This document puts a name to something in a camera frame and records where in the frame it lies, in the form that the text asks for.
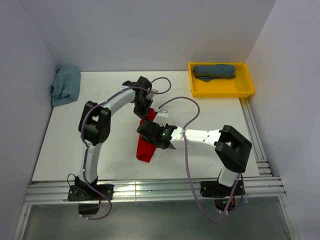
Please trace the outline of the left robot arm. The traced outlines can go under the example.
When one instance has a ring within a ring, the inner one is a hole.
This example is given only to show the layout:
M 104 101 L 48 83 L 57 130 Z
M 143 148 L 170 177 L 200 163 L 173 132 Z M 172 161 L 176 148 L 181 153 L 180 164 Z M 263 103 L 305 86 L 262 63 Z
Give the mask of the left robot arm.
M 152 83 L 145 77 L 125 81 L 120 91 L 98 103 L 88 101 L 83 108 L 78 130 L 85 147 L 84 160 L 74 185 L 86 200 L 96 197 L 98 188 L 98 160 L 102 144 L 111 132 L 111 117 L 125 105 L 133 103 L 133 113 L 140 119 L 148 117 L 153 103 Z

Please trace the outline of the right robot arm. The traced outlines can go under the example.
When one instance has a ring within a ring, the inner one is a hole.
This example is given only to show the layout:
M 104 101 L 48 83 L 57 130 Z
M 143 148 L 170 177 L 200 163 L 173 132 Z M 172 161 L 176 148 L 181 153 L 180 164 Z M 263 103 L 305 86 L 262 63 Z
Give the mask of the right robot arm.
M 238 174 L 246 171 L 252 143 L 230 125 L 216 130 L 193 130 L 146 120 L 138 128 L 144 140 L 159 149 L 197 149 L 216 153 L 223 167 L 216 183 L 217 191 L 229 194 Z

